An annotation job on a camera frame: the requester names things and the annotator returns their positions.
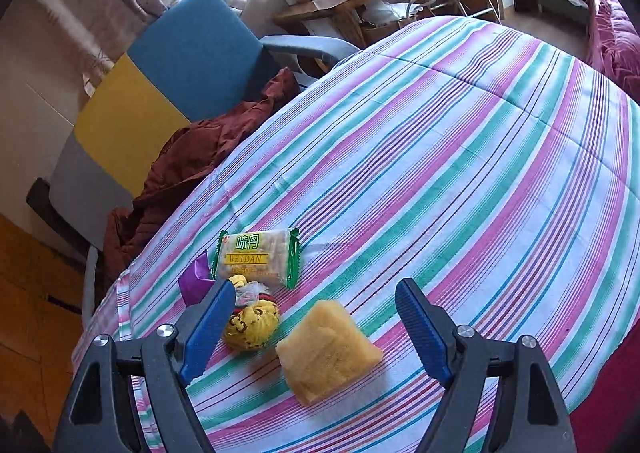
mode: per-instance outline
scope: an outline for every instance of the cracker package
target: cracker package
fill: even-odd
[[[277,289],[293,289],[298,282],[300,242],[298,229],[274,229],[230,235],[221,231],[211,277],[228,279],[242,274]]]

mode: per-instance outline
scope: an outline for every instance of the striped blanket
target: striped blanket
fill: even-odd
[[[394,307],[413,277],[485,337],[534,335],[569,409],[637,317],[638,105],[530,36],[471,18],[411,24],[334,69],[265,123],[190,195],[114,284],[90,339],[142,337],[184,309],[177,278],[231,232],[296,226],[298,286],[275,341],[337,299],[384,351],[316,406],[287,389],[273,347],[219,344],[188,388],[218,452],[413,452],[442,390]],[[143,379],[148,444],[162,451]],[[479,451],[487,382],[468,442]]]

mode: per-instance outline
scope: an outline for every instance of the chair armrest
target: chair armrest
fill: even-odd
[[[300,72],[294,72],[293,75],[296,77],[296,81],[298,85],[300,85],[301,90],[311,87],[311,85],[318,81],[318,78],[311,77],[307,74],[300,74]]]
[[[260,42],[272,52],[287,52],[296,56],[318,58],[330,64],[360,51],[355,45],[328,36],[265,36]]]

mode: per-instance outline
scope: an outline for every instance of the snack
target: snack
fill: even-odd
[[[300,243],[298,229],[274,229],[228,234],[221,231],[211,277],[227,279],[242,274],[277,289],[293,289],[298,282]]]
[[[269,289],[242,274],[229,278],[236,287],[236,308],[222,332],[222,340],[234,350],[262,348],[278,328],[280,311]]]
[[[284,378],[297,400],[311,406],[346,388],[382,360],[337,301],[316,301],[276,345]]]

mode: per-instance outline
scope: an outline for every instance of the plastic bag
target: plastic bag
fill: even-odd
[[[369,0],[365,3],[366,10],[362,13],[362,19],[376,27],[386,26],[386,24],[406,18],[408,5],[407,2],[390,4],[382,0]],[[421,5],[411,4],[409,14],[414,14],[421,10]]]
[[[242,274],[248,281],[268,287],[293,289],[298,282],[300,242],[298,229],[254,233],[220,233],[211,277],[229,279]]]
[[[246,285],[236,287],[236,308],[255,305],[260,300],[261,294],[271,295],[271,292],[269,287],[258,281],[250,281]]]

